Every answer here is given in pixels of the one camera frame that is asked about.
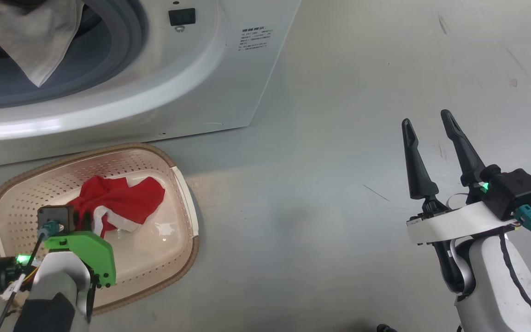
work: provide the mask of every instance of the white trim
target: white trim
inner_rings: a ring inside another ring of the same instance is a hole
[[[95,208],[95,210],[93,210],[93,221],[91,225],[93,232],[98,236],[101,236],[101,230],[104,227],[101,218],[106,214],[108,215],[108,223],[114,225],[118,229],[123,229],[124,231],[130,231],[131,233],[133,233],[135,231],[138,231],[142,227],[141,224],[137,224],[132,220],[126,219],[123,216],[120,216],[120,214],[110,210],[109,208],[100,205]]]
[[[514,221],[501,221],[484,202],[476,202],[433,218],[407,221],[407,232],[415,244],[431,243],[490,231]]]
[[[192,200],[192,194],[190,193],[188,184],[177,166],[173,166],[171,170],[175,174],[177,188],[182,193],[183,206],[186,208],[190,223],[192,223],[192,234],[198,236],[198,215],[196,214],[196,207],[194,206],[194,200]]]

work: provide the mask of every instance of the floor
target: floor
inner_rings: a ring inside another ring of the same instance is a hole
[[[404,118],[439,198],[464,191],[442,108],[485,164],[531,173],[530,2],[305,0],[249,127],[155,143],[195,195],[196,263],[91,330],[455,331],[405,227]],[[0,185],[45,162],[0,166]],[[510,237],[531,269],[531,235]]]

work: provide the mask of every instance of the yellow wire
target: yellow wire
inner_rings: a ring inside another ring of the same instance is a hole
[[[32,277],[32,275],[34,275],[34,273],[36,273],[36,271],[38,271],[38,268],[36,267],[36,269],[34,269],[34,271],[32,271],[25,279],[24,279],[24,282],[27,282],[30,277]]]

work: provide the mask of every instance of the plastic basket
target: plastic basket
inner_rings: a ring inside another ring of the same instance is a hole
[[[36,210],[66,204],[93,176],[126,177],[129,185],[153,177],[164,201],[135,233],[110,231],[116,286],[95,293],[94,314],[149,296],[179,280],[198,254],[198,219],[188,186],[173,161],[147,144],[124,144],[74,155],[17,176],[0,187],[0,256],[30,254],[36,243]],[[44,258],[46,249],[38,250]],[[18,296],[23,304],[26,294]]]

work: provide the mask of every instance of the washing machine door opening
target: washing machine door opening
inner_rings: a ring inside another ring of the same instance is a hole
[[[92,88],[122,72],[141,53],[147,20],[138,0],[85,0],[65,58],[40,87],[0,48],[0,108],[49,101]]]

